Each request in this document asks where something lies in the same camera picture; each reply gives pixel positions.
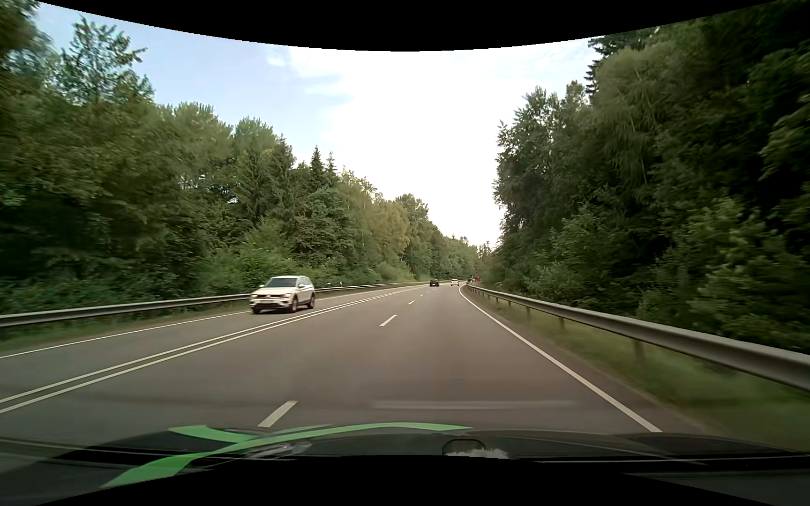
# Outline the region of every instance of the white suv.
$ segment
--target white suv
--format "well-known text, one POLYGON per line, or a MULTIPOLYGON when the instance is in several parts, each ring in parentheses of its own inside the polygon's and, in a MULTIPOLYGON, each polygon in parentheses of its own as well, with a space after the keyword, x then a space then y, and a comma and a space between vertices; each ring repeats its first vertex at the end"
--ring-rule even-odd
POLYGON ((314 284, 305 275, 272 277, 248 297, 252 314, 263 309, 284 309, 295 313, 301 304, 308 305, 308 309, 314 308, 314 284))

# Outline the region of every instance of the grass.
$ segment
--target grass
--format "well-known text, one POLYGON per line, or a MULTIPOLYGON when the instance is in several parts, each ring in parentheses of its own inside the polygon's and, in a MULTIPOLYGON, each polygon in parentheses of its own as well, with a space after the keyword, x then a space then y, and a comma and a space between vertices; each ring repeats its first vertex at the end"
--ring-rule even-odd
POLYGON ((527 313, 473 291, 467 295, 712 434, 810 453, 809 393, 548 313, 527 313))

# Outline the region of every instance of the guardrail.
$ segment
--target guardrail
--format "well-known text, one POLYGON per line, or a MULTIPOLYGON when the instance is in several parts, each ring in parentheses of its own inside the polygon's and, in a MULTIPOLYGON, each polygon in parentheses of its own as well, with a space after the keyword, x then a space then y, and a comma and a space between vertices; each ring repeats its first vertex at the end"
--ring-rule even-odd
POLYGON ((520 295, 480 288, 476 284, 467 284, 465 287, 484 296, 495 298, 497 302, 498 299, 502 299, 510 304, 525 306, 528 312, 530 309, 535 309, 567 318, 810 392, 810 355, 804 353, 771 348, 650 321, 547 303, 520 295))
MULTIPOLYGON (((358 286, 334 286, 332 288, 315 288, 315 292, 334 292, 338 290, 366 290, 368 288, 384 288, 409 284, 423 284, 427 281, 409 281, 405 283, 361 284, 358 286)), ((15 327, 17 325, 30 325, 33 323, 48 323, 59 320, 77 320, 93 318, 120 313, 135 313, 153 311, 158 309, 173 309, 178 307, 191 307, 198 305, 215 305, 245 301, 251 293, 237 293, 234 295, 217 295, 212 297, 196 297, 193 299, 175 299, 173 301, 154 301, 149 303, 133 303, 128 305, 108 305, 74 309, 61 309, 55 311, 41 311, 37 313, 18 313, 0 315, 0 328, 15 327)))

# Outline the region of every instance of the asphalt road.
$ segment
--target asphalt road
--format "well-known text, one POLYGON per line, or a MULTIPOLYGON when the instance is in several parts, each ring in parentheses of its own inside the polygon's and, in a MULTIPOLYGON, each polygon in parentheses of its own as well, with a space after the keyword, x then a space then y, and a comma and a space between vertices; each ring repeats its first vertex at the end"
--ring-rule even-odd
MULTIPOLYGON (((2 357, 0 436, 92 445, 182 425, 375 421, 698 431, 463 291, 351 293, 295 315, 233 313, 2 357)), ((0 471, 22 464, 0 455, 0 471)))

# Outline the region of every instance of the blue sky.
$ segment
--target blue sky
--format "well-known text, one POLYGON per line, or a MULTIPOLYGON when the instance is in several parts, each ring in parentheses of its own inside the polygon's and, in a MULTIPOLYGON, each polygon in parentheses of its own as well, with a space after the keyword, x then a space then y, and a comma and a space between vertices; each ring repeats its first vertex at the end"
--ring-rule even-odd
POLYGON ((560 95, 596 57, 586 40, 466 52, 344 52, 166 30, 41 4, 37 25, 66 47, 72 23, 117 25, 147 48, 137 72, 162 104, 200 102, 222 121, 260 118, 300 159, 317 145, 386 198, 413 193, 445 235, 499 236, 492 199, 499 121, 543 86, 560 95))

